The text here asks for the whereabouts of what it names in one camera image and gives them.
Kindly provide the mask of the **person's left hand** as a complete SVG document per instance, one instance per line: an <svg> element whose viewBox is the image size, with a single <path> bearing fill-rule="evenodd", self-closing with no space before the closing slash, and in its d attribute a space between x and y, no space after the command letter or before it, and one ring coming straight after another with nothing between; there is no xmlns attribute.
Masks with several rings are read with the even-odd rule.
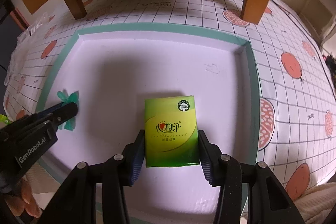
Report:
<svg viewBox="0 0 336 224"><path fill-rule="evenodd" d="M26 211L34 218L40 218L42 211L34 199L30 184L24 179L20 180L21 189L18 196L6 195L5 201L14 216L20 216Z"/></svg>

